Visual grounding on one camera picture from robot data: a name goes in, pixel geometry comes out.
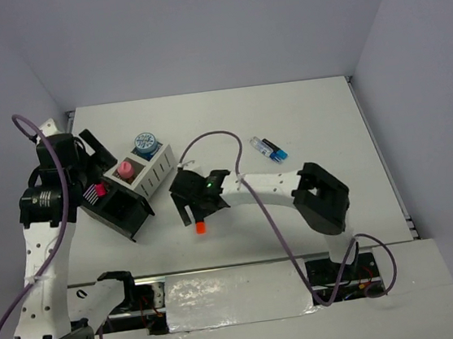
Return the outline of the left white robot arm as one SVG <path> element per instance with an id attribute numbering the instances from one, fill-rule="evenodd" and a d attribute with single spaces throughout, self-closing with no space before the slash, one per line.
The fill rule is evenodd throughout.
<path id="1" fill-rule="evenodd" d="M 25 285 L 13 339 L 94 339 L 114 309 L 132 310 L 139 290 L 127 271 L 104 272 L 93 293 L 68 307 L 68 269 L 85 191 L 116 160 L 89 131 L 41 137 L 39 165 L 20 198 L 26 242 Z"/>

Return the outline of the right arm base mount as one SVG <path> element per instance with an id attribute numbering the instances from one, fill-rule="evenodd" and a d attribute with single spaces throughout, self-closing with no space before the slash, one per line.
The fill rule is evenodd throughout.
<path id="1" fill-rule="evenodd" d="M 344 258 L 338 261 L 328 257 L 303 262 L 294 260 L 292 264 L 315 306 L 383 297 L 392 290 L 397 278 L 392 272 L 391 281 L 385 283 L 373 254 L 359 251 L 359 242 L 354 238 Z"/>

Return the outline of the orange highlighter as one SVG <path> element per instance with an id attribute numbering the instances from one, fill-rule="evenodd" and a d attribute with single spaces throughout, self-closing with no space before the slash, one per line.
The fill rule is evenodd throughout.
<path id="1" fill-rule="evenodd" d="M 196 228 L 196 233 L 198 235 L 202 235 L 202 234 L 205 234 L 207 232 L 206 223 L 203 220 L 197 221 L 195 223 L 195 228 Z"/>

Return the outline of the pink highlighter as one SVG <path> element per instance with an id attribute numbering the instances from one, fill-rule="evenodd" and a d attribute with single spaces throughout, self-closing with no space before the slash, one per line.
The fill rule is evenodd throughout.
<path id="1" fill-rule="evenodd" d="M 97 183 L 97 184 L 91 185 L 84 192 L 83 198 L 84 198 L 84 200 L 87 201 L 87 203 L 94 205 L 100 199 L 106 197 L 106 195 L 107 195 L 106 186 L 102 183 Z"/>

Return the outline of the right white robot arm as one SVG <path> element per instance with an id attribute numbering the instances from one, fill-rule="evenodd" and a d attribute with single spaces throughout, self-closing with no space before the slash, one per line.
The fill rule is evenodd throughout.
<path id="1" fill-rule="evenodd" d="M 351 279 L 359 270 L 357 244 L 347 226 L 349 189 L 317 163 L 305 163 L 298 172 L 237 174 L 213 170 L 208 176 L 180 169 L 170 194 L 184 224 L 200 224 L 224 208 L 250 205 L 295 209 L 328 244 L 333 274 Z"/>

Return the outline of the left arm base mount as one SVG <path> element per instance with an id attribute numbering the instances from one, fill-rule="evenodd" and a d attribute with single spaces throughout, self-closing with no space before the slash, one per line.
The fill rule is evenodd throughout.
<path id="1" fill-rule="evenodd" d="M 138 282 L 127 271 L 104 272 L 93 284 L 68 290 L 71 327 L 89 325 L 97 334 L 168 334 L 164 291 L 162 281 Z"/>

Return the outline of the pink capped marker bottle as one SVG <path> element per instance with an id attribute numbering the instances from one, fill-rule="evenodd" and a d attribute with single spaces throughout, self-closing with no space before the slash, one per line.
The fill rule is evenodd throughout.
<path id="1" fill-rule="evenodd" d="M 125 160 L 117 167 L 118 176 L 124 181 L 133 181 L 135 178 L 135 168 L 133 165 Z"/>

